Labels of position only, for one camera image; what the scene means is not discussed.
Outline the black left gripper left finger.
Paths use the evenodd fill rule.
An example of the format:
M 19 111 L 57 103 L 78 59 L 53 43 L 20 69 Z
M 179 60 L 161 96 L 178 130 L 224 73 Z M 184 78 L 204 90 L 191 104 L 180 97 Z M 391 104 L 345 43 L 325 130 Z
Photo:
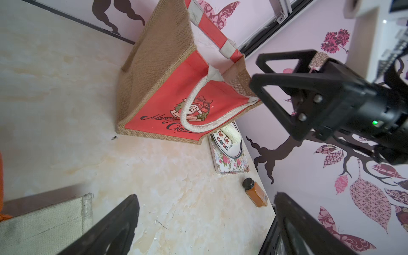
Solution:
M 135 194 L 128 196 L 61 255 L 126 255 L 138 225 L 140 205 Z

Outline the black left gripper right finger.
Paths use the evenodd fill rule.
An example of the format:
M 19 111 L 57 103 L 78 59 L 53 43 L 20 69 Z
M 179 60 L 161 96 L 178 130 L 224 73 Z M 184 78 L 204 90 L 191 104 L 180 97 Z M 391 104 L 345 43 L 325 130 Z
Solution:
M 276 217 L 287 255 L 355 255 L 289 195 L 278 192 Z

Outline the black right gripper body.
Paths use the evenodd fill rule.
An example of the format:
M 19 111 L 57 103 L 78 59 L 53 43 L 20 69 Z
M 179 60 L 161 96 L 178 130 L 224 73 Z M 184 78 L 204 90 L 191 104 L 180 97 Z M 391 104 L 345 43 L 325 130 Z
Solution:
M 336 131 L 353 133 L 384 150 L 408 148 L 408 85 L 394 66 L 384 84 L 367 82 L 332 58 L 311 73 L 310 90 L 302 90 L 299 120 L 309 123 L 320 140 Z

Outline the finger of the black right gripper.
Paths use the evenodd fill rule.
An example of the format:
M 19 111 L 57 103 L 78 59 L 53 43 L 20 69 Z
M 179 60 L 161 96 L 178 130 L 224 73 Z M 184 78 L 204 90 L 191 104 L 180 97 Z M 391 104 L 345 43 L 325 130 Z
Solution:
M 295 88 L 310 90 L 312 77 L 307 74 L 255 74 L 249 83 L 250 89 L 271 111 L 279 123 L 296 141 L 302 141 L 310 132 L 310 128 L 302 127 L 301 121 L 297 121 L 289 114 L 265 89 L 265 86 L 279 86 L 283 88 Z
M 256 65 L 264 73 L 316 73 L 328 59 L 328 54 L 316 50 L 263 53 Z

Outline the canvas tote bag orange handles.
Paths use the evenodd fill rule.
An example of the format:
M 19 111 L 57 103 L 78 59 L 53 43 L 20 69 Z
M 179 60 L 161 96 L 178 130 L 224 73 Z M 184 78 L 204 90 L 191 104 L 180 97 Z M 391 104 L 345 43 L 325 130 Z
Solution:
M 19 216 L 6 214 L 1 159 L 1 254 L 57 255 L 93 226 L 93 198 L 88 193 Z

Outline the red Christmas jute bag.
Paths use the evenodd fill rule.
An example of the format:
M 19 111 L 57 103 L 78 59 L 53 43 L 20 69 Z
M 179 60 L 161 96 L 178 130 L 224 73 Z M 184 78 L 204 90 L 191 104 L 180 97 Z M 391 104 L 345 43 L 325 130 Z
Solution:
M 225 72 L 199 53 L 193 26 L 232 62 Z M 250 79 L 244 55 L 197 1 L 159 1 L 121 70 L 116 131 L 199 145 L 261 104 Z

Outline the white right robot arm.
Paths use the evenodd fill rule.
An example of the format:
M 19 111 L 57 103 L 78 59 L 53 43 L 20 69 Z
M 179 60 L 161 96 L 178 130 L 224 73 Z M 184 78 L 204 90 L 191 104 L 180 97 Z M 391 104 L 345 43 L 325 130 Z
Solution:
M 260 54 L 261 73 L 252 77 L 250 89 L 297 141 L 310 132 L 320 141 L 352 133 L 376 143 L 362 149 L 375 161 L 406 164 L 408 86 L 395 64 L 381 86 L 333 58 L 314 71 L 309 64 L 315 55 L 315 50 Z

